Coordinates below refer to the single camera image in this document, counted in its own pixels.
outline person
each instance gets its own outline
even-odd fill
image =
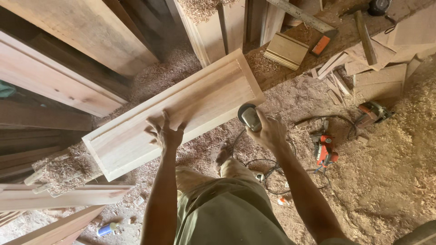
[[[256,110],[262,130],[255,133],[246,127],[247,134],[274,154],[288,180],[296,210],[316,243],[355,245],[345,237],[327,201],[292,153],[286,126]],[[248,168],[230,157],[228,142],[214,163],[221,178],[176,167],[176,150],[186,124],[172,130],[167,113],[162,114],[162,127],[148,119],[154,131],[145,129],[162,155],[145,209],[141,245],[295,244],[274,216],[263,186]]]

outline green cloth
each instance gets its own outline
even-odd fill
[[[265,189],[250,180],[221,178],[183,194],[175,245],[295,245],[273,214]],[[354,245],[328,239],[321,245]]]
[[[17,92],[17,89],[10,83],[0,80],[0,98],[6,98]]]

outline foot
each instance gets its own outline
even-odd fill
[[[217,158],[215,159],[214,169],[219,172],[221,170],[221,165],[232,156],[233,147],[228,140],[226,140],[222,145],[221,149],[218,153]]]

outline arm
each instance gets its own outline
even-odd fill
[[[286,142],[286,126],[256,108],[262,123],[260,132],[247,127],[247,133],[269,149],[279,162],[291,189],[298,214],[317,244],[328,238],[347,239],[327,201],[307,175]]]
[[[162,112],[163,128],[147,119],[155,132],[145,129],[154,137],[150,144],[162,149],[160,164],[145,208],[141,245],[169,245],[174,243],[177,228],[176,151],[182,143],[185,124],[177,131],[170,129],[170,120]]]

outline glue bottle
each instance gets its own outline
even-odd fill
[[[114,223],[114,222],[102,226],[100,227],[100,229],[97,230],[97,236],[104,236],[106,234],[114,232],[118,226],[119,223]]]

